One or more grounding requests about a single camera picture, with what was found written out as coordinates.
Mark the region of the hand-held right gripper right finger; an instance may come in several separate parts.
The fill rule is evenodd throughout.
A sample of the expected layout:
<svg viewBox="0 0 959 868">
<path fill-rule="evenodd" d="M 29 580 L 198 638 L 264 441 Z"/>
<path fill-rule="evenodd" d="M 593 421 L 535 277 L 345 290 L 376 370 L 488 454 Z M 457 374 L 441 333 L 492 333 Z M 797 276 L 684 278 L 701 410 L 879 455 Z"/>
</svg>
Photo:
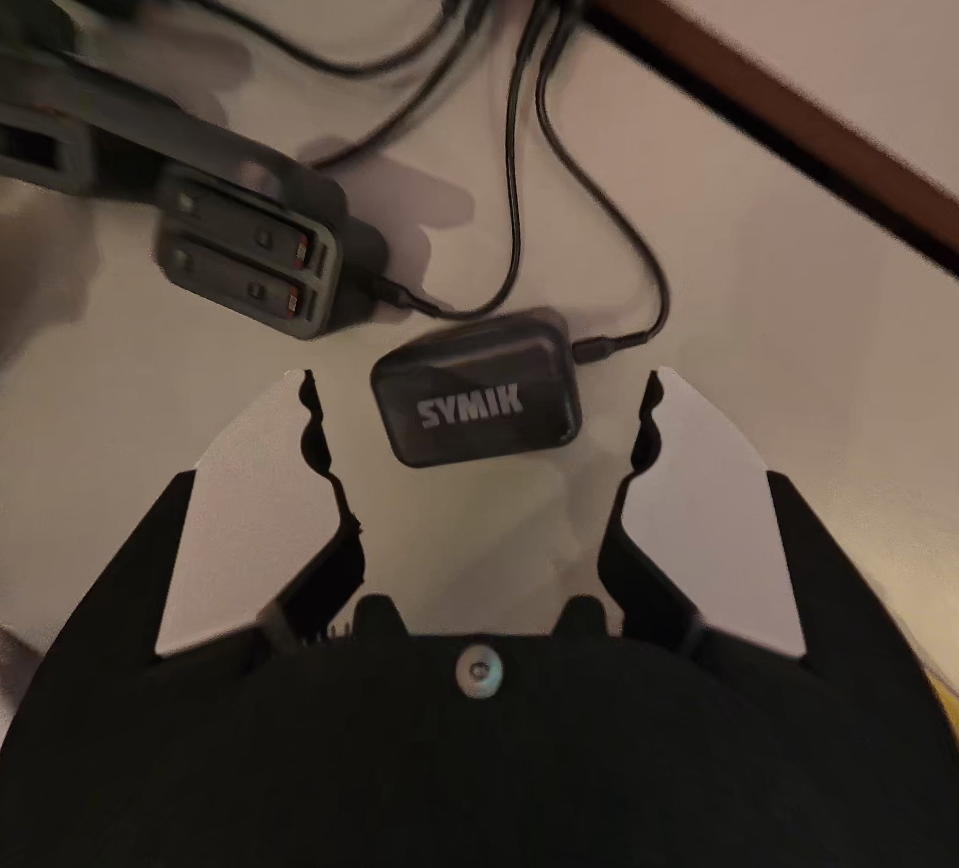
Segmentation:
<svg viewBox="0 0 959 868">
<path fill-rule="evenodd" d="M 626 637 L 691 645 L 701 626 L 787 658 L 807 652 L 767 466 L 672 369 L 650 373 L 600 547 Z"/>
</svg>

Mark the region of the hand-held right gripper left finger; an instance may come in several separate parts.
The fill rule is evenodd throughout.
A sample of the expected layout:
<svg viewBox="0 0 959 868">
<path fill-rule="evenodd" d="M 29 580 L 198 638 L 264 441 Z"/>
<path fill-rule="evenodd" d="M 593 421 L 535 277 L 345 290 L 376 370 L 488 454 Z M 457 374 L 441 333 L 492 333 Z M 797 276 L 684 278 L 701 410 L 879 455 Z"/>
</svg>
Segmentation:
<svg viewBox="0 0 959 868">
<path fill-rule="evenodd" d="M 279 650 L 328 640 L 366 559 L 312 371 L 294 370 L 198 461 L 155 643 L 181 655 L 250 629 Z"/>
</svg>

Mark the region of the black battery orange stripe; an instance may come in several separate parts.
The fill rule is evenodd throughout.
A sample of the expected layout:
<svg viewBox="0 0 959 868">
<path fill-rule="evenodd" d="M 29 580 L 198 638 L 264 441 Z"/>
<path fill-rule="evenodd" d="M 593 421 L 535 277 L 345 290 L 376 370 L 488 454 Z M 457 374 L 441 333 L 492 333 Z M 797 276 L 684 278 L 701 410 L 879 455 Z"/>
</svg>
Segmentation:
<svg viewBox="0 0 959 868">
<path fill-rule="evenodd" d="M 175 192 L 175 207 L 203 238 L 286 270 L 304 269 L 322 244 L 304 227 L 218 192 Z"/>
<path fill-rule="evenodd" d="M 260 322 L 291 322 L 306 304 L 299 283 L 189 240 L 174 239 L 156 255 L 174 285 Z"/>
</svg>

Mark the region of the black battery charger case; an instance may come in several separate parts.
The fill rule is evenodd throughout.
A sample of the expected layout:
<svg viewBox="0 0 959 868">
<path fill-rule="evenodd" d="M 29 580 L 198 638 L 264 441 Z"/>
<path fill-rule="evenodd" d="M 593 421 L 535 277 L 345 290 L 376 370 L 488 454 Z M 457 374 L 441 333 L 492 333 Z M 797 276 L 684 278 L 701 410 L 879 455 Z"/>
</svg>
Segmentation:
<svg viewBox="0 0 959 868">
<path fill-rule="evenodd" d="M 568 324 L 545 307 L 426 334 L 380 358 L 370 386 L 414 469 L 556 449 L 582 426 Z"/>
<path fill-rule="evenodd" d="M 295 339 L 318 339 L 368 318 L 369 301 L 348 275 L 350 219 L 341 189 L 269 146 L 77 59 L 2 47 L 2 174 L 66 195 L 150 199 L 161 217 L 156 262 L 158 247 L 185 239 L 302 285 L 306 304 L 296 320 L 249 318 Z M 322 247 L 302 270 L 222 247 L 178 214 L 175 192 L 186 189 L 260 207 L 306 228 Z"/>
</svg>

